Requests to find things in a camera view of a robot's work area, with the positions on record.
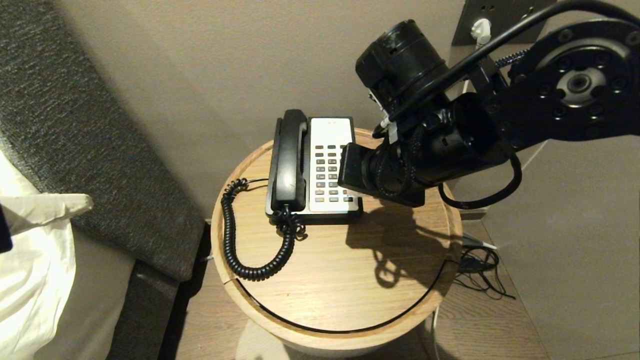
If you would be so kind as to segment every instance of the metal bolt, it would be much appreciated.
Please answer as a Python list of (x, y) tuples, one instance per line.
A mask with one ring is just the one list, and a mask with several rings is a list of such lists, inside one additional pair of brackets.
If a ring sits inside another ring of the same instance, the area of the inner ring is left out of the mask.
[(593, 104), (589, 108), (589, 115), (591, 116), (598, 116), (598, 115), (601, 115), (603, 112), (604, 112), (604, 106), (600, 104)]
[(560, 31), (560, 34), (558, 34), (558, 41), (567, 42), (571, 40), (572, 37), (573, 37), (573, 31), (569, 29), (564, 29)]
[(625, 43), (629, 46), (640, 44), (640, 31), (631, 31), (625, 38)]
[(567, 89), (574, 94), (580, 94), (591, 87), (591, 77), (587, 74), (574, 75), (567, 83)]
[(623, 90), (627, 87), (627, 80), (625, 78), (615, 78), (611, 81), (611, 88), (615, 91)]
[(526, 80), (526, 79), (527, 79), (527, 76), (526, 76), (526, 75), (524, 75), (524, 74), (520, 74), (520, 75), (517, 75), (517, 76), (513, 79), (513, 82), (517, 84), (517, 83), (519, 83), (519, 82), (521, 82), (521, 81), (523, 81), (523, 80)]
[(593, 60), (598, 65), (605, 65), (606, 63), (611, 61), (611, 54), (609, 54), (606, 51), (602, 51), (600, 53), (597, 53), (596, 56), (593, 58)]
[(540, 96), (547, 96), (548, 94), (551, 94), (551, 90), (551, 85), (542, 84), (538, 87), (538, 94), (540, 94)]
[(487, 111), (489, 111), (489, 114), (497, 113), (499, 110), (500, 110), (500, 106), (498, 104), (491, 104), (487, 109)]
[(557, 108), (554, 109), (555, 117), (563, 117), (565, 115), (566, 115), (566, 108), (564, 106), (558, 106)]
[(560, 60), (556, 62), (556, 67), (560, 71), (569, 70), (571, 68), (571, 65), (573, 65), (573, 61), (571, 60), (571, 58), (568, 58), (566, 56), (564, 58), (560, 58)]

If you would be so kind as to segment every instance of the black coiled cord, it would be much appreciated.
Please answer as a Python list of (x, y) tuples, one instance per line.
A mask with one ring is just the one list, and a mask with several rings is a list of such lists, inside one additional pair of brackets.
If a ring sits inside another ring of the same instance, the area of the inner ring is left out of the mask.
[(282, 234), (282, 246), (276, 256), (266, 265), (254, 268), (243, 265), (236, 254), (236, 218), (232, 203), (236, 195), (247, 191), (249, 184), (268, 179), (247, 180), (245, 178), (233, 180), (222, 195), (222, 216), (225, 221), (223, 235), (223, 253), (227, 265), (237, 276), (251, 281), (261, 281), (276, 274), (287, 263), (293, 253), (293, 245), (296, 239), (306, 237), (306, 228), (298, 215), (292, 214), (289, 207), (282, 211), (274, 211), (270, 222), (276, 225), (278, 232)]

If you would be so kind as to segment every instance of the round side table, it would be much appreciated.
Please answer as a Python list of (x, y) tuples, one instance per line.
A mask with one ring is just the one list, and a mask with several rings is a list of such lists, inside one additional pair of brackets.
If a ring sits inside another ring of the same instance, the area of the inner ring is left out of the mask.
[[(360, 145), (379, 144), (368, 131), (355, 133)], [(227, 183), (268, 177), (272, 147), (269, 142), (250, 154)], [(266, 192), (266, 182), (252, 183), (233, 204), (237, 255), (248, 266), (267, 263), (282, 243), (264, 213)], [(372, 351), (424, 321), (456, 275), (460, 214), (429, 189), (420, 208), (365, 197), (364, 214), (348, 225), (308, 225), (308, 238), (296, 242), (274, 276), (259, 282), (238, 279), (221, 255), (222, 193), (211, 221), (220, 279), (255, 323), (300, 351), (331, 357)]]

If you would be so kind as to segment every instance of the black telephone handset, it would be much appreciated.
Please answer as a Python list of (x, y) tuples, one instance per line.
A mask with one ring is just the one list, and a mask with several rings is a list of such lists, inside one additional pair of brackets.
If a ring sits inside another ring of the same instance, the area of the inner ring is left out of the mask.
[(278, 149), (276, 155), (274, 143), (273, 155), (277, 170), (272, 184), (275, 196), (271, 196), (271, 208), (282, 209), (288, 205), (290, 211), (302, 211), (307, 200), (307, 184), (303, 173), (307, 117), (300, 110), (287, 110), (284, 118), (278, 119), (277, 128)]

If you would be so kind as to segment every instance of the landline phone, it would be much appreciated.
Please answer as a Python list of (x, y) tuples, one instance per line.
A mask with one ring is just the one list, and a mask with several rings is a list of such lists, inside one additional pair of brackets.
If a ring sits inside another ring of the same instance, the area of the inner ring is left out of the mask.
[(300, 110), (287, 110), (276, 123), (266, 214), (288, 206), (306, 224), (359, 217), (362, 198), (338, 185), (340, 157), (350, 142), (352, 118), (308, 119)]
[[(336, 224), (362, 214), (360, 194), (338, 185), (348, 143), (355, 143), (350, 117), (307, 118), (300, 110), (287, 110), (277, 120), (269, 178), (236, 179), (222, 195), (223, 255), (231, 271), (247, 280), (267, 279), (289, 260), (296, 240), (306, 238), (307, 224)], [(282, 246), (269, 263), (254, 268), (237, 257), (232, 203), (250, 183), (267, 180), (264, 211), (282, 236)]]

